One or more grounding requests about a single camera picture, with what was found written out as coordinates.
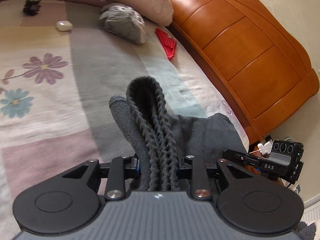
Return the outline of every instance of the gray ribbed panel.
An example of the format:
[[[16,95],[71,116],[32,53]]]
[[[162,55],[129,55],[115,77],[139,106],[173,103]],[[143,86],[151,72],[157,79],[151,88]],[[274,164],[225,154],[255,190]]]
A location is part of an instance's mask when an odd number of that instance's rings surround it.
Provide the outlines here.
[[[185,192],[132,192],[124,201],[108,203],[89,226],[65,236],[34,236],[15,240],[299,240],[294,232],[261,238],[229,227],[210,203],[193,201]]]

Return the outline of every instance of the purple flower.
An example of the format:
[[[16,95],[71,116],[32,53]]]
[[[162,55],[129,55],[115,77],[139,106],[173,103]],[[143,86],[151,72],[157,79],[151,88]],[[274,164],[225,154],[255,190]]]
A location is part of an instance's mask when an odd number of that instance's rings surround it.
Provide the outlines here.
[[[40,84],[47,80],[50,85],[55,84],[56,79],[63,79],[63,74],[60,71],[54,70],[54,68],[62,68],[68,65],[66,61],[60,61],[62,57],[54,57],[51,53],[44,55],[43,61],[38,57],[31,57],[30,63],[22,65],[23,68],[31,69],[23,74],[25,78],[36,76],[36,84]]]

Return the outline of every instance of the beige wall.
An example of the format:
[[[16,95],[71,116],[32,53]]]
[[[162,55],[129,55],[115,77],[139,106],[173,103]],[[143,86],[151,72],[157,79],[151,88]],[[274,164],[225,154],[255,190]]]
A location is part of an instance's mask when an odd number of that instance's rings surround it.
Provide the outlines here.
[[[260,0],[307,50],[312,67],[320,69],[320,0]],[[271,133],[304,144],[304,166],[298,180],[303,201],[320,194],[320,93]]]

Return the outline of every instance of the blue flower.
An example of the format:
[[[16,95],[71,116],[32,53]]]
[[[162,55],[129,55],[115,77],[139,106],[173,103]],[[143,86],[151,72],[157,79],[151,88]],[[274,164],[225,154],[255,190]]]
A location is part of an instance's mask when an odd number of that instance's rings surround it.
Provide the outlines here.
[[[16,115],[19,118],[24,117],[30,112],[31,101],[34,99],[34,97],[26,97],[28,94],[29,91],[22,92],[21,88],[6,92],[6,98],[0,100],[0,103],[5,105],[0,109],[1,113],[9,115],[9,118],[14,118]]]

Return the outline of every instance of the black hair clip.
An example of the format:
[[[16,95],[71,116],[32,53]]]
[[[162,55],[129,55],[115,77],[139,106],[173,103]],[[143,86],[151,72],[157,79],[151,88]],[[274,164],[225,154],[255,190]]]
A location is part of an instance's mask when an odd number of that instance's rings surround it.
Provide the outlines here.
[[[41,5],[39,5],[40,1],[41,0],[27,0],[23,12],[30,16],[36,15],[41,7]]]

